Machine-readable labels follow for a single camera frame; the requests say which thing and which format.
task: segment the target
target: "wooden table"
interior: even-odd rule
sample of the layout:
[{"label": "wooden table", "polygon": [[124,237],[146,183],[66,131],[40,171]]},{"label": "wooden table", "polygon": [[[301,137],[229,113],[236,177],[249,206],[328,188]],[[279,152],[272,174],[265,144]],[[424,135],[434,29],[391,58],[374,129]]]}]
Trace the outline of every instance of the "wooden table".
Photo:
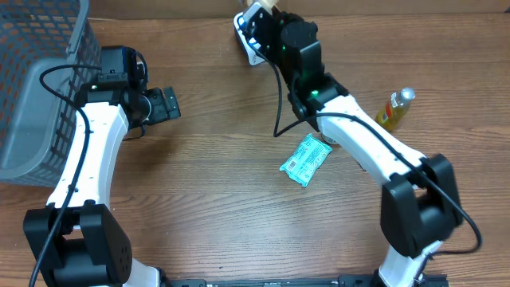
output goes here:
[{"label": "wooden table", "polygon": [[[510,16],[309,20],[319,25],[327,71],[370,115],[393,91],[416,89],[394,135],[455,167],[484,248],[437,258],[427,271],[447,273],[452,286],[510,285]],[[136,258],[171,278],[207,280],[336,277],[382,263],[380,190],[349,154],[336,148],[306,189],[278,171],[314,131],[303,124],[272,137],[274,74],[249,67],[230,19],[101,21],[93,29],[101,45],[142,52],[150,86],[172,85],[182,111],[120,149],[112,213]],[[285,101],[282,124],[294,120]],[[34,259],[22,220],[51,192],[0,186],[1,286],[27,285]],[[473,244],[464,224],[445,249]]]}]

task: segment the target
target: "wire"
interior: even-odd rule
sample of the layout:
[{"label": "wire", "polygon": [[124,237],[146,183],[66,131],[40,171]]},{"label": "wire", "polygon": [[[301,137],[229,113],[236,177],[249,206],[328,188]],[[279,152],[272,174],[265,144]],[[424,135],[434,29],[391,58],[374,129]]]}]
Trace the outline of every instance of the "wire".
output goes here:
[{"label": "wire", "polygon": [[93,66],[93,65],[59,65],[59,66],[53,67],[51,69],[45,70],[39,76],[39,82],[41,83],[43,88],[45,88],[48,92],[51,92],[57,98],[63,100],[65,103],[67,103],[69,106],[76,109],[76,111],[80,113],[81,117],[84,120],[84,124],[85,124],[85,138],[84,138],[84,143],[83,143],[83,149],[81,150],[80,159],[78,160],[78,164],[76,166],[76,171],[74,172],[73,180],[71,181],[71,184],[69,184],[69,189],[68,189],[67,195],[65,196],[65,200],[62,203],[61,210],[59,211],[57,218],[55,218],[55,222],[53,223],[53,226],[48,234],[48,237],[45,240],[45,244],[42,246],[41,252],[39,253],[39,257],[37,258],[37,262],[33,268],[32,276],[30,277],[29,287],[35,286],[35,281],[37,280],[37,275],[39,274],[39,270],[41,269],[41,264],[44,260],[46,252],[48,251],[49,243],[53,240],[53,238],[55,237],[55,234],[57,234],[57,231],[60,231],[61,221],[62,221],[62,218],[64,217],[65,210],[67,209],[69,202],[71,201],[73,193],[76,191],[78,178],[80,176],[81,168],[83,167],[83,163],[85,161],[85,156],[87,154],[87,148],[88,148],[88,142],[90,140],[90,123],[88,122],[87,115],[85,115],[85,112],[83,111],[83,109],[81,109],[75,102],[73,102],[69,98],[62,96],[60,93],[58,93],[55,90],[53,90],[52,88],[50,88],[44,81],[45,76],[48,75],[49,73],[52,73],[52,72],[60,70],[60,69],[67,69],[67,68],[85,68],[85,69],[101,70],[101,67],[97,67],[97,66]]},{"label": "wire", "polygon": [[[420,266],[420,269],[418,270],[418,272],[417,272],[417,274],[416,274],[416,276],[414,278],[414,284],[419,284],[420,283],[419,282],[420,275],[425,270],[427,262],[429,260],[433,260],[434,256],[437,256],[437,255],[471,254],[471,253],[477,252],[481,248],[481,246],[483,244],[483,238],[481,236],[480,229],[478,229],[477,224],[462,209],[462,207],[460,207],[456,202],[454,202],[453,199],[451,199],[432,179],[429,179],[429,177],[423,171],[420,171],[417,167],[415,167],[412,163],[410,163],[400,152],[395,150],[394,147],[392,147],[391,144],[388,143],[384,139],[384,137],[381,136],[372,126],[370,126],[367,122],[361,120],[357,116],[352,116],[352,115],[348,115],[348,114],[345,114],[345,113],[338,113],[338,112],[325,112],[325,113],[315,114],[313,116],[308,116],[308,117],[305,117],[303,119],[299,119],[298,121],[290,124],[289,126],[287,126],[284,129],[282,129],[281,131],[278,131],[278,126],[280,124],[280,117],[281,117],[281,106],[282,106],[282,102],[283,102],[283,92],[282,92],[282,88],[281,88],[280,74],[278,73],[277,67],[271,61],[269,61],[266,56],[264,56],[258,49],[255,49],[255,47],[253,47],[253,45],[251,45],[251,44],[248,44],[248,45],[253,49],[253,51],[255,51],[255,54],[257,56],[261,57],[262,59],[264,59],[265,61],[267,61],[269,63],[269,65],[271,66],[271,68],[273,68],[273,70],[274,70],[274,72],[275,72],[275,74],[277,76],[277,83],[278,83],[278,111],[277,111],[277,120],[276,120],[276,123],[275,123],[274,132],[273,132],[273,136],[274,137],[278,137],[278,136],[283,135],[284,133],[288,132],[290,129],[294,128],[298,124],[302,124],[303,122],[307,122],[307,121],[310,121],[310,120],[316,120],[317,118],[322,117],[322,116],[336,116],[336,117],[342,117],[342,118],[345,118],[345,119],[349,119],[351,121],[355,121],[356,123],[361,124],[362,126],[364,126],[368,131],[370,131],[393,155],[395,155],[395,157],[397,159],[399,159],[406,166],[408,166],[408,168],[411,169],[413,173],[419,175],[420,178],[422,178],[422,180],[424,180],[426,182],[428,187],[432,187],[443,198],[445,198],[453,206],[453,208],[455,208],[455,210],[457,210],[462,215],[462,217],[465,219],[465,221],[471,226],[471,228],[473,229],[473,232],[475,234],[475,237],[477,238],[477,244],[473,248],[471,248],[469,250],[444,250],[444,251],[436,251],[436,252],[427,254],[425,259],[423,260],[422,265]],[[296,79],[292,80],[291,91],[290,91],[291,94],[292,94],[291,96],[293,96],[293,97],[295,96],[295,95],[293,95],[293,88],[294,88],[295,80]]]},{"label": "wire", "polygon": [[127,138],[127,139],[124,139],[124,140],[122,140],[122,141],[138,140],[138,139],[143,138],[143,136],[145,136],[145,124],[142,124],[142,125],[140,126],[140,129],[142,130],[142,133],[140,134],[140,136]]},{"label": "wire", "polygon": [[149,82],[149,75],[148,75],[149,69],[147,68],[147,62],[143,58],[142,53],[135,51],[135,55],[138,56],[138,58],[140,58],[140,60],[142,60],[142,63],[143,63],[143,81],[142,81],[142,84],[140,85],[140,89],[139,89],[141,92],[141,91],[144,91],[147,89],[147,83]]}]

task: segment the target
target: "small bottle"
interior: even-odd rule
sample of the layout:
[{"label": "small bottle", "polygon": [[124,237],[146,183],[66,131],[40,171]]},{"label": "small bottle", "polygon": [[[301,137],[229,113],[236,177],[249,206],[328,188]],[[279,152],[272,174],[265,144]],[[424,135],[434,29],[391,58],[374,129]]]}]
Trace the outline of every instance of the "small bottle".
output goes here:
[{"label": "small bottle", "polygon": [[404,88],[399,93],[394,92],[386,106],[379,111],[375,121],[384,129],[392,132],[398,122],[407,114],[411,107],[411,101],[416,97],[412,88]]}]

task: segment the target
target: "gray plastic basket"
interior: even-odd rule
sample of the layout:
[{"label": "gray plastic basket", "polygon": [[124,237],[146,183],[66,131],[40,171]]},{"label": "gray plastic basket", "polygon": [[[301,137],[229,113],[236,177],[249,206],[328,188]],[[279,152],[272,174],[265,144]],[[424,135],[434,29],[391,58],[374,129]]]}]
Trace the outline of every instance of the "gray plastic basket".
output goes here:
[{"label": "gray plastic basket", "polygon": [[[75,111],[44,90],[39,76],[64,64],[100,64],[88,0],[0,4],[0,181],[53,187],[74,137]],[[74,100],[96,71],[50,73],[51,88]]]}]

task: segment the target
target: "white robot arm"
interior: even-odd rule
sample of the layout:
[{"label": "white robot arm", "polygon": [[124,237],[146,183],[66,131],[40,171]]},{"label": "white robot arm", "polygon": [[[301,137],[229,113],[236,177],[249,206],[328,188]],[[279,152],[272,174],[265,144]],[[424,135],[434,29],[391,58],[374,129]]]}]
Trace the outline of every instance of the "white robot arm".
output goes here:
[{"label": "white robot arm", "polygon": [[[128,236],[109,210],[110,186],[120,144],[128,130],[178,118],[179,105],[171,87],[164,89],[166,97],[159,88],[147,90],[147,65],[134,49],[104,47],[101,54],[101,67],[91,67],[101,72],[81,85],[72,103],[78,110],[77,126],[61,179],[46,208],[28,210],[23,222],[37,259],[30,284],[35,283],[40,270],[48,286],[164,286],[165,276],[160,269],[132,257]],[[137,64],[137,57],[142,65]],[[41,84],[61,97],[44,83],[44,75],[73,66],[43,72]],[[82,114],[88,118],[89,130]],[[84,151],[83,165],[77,169]],[[77,171],[79,177],[73,186]],[[83,238],[63,237],[77,229]],[[51,236],[50,230],[57,231]]]},{"label": "white robot arm", "polygon": [[[395,139],[324,72],[315,23],[255,2],[234,18],[233,25],[251,65],[267,61],[277,77],[276,67],[280,69],[300,119],[295,124],[307,121],[336,141],[382,188],[381,227],[390,248],[370,286],[422,283],[425,262],[468,218],[460,208],[451,164],[442,155],[428,159]],[[417,198],[416,188],[426,188],[427,194]]]}]

